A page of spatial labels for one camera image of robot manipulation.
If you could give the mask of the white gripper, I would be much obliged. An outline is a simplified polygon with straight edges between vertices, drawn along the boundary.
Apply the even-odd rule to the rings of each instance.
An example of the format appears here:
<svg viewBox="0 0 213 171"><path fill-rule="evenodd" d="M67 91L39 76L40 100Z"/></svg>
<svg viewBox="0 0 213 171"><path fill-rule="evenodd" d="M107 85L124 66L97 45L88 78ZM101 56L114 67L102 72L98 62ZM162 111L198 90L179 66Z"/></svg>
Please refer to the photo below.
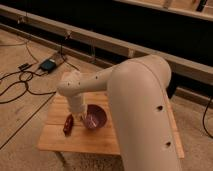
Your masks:
<svg viewBox="0 0 213 171"><path fill-rule="evenodd" d="M69 110L72 114L75 115L75 119L77 121L82 120L81 114L84 114L87 109L87 105L84 100L84 96L82 94L75 95L73 97L67 98L68 104L69 104ZM85 113L84 121L90 121L91 120L91 114L89 111Z"/></svg>

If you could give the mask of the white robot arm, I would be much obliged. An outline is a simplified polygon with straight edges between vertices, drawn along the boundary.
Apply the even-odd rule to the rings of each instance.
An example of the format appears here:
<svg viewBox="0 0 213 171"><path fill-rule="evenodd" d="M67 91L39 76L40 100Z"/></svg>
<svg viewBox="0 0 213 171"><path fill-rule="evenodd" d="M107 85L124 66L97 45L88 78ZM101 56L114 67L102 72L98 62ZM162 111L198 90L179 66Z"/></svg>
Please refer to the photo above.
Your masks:
<svg viewBox="0 0 213 171"><path fill-rule="evenodd" d="M85 92L107 93L125 171L182 171L167 107L170 80L167 61L148 55L88 77L73 71L57 91L77 115L85 111Z"/></svg>

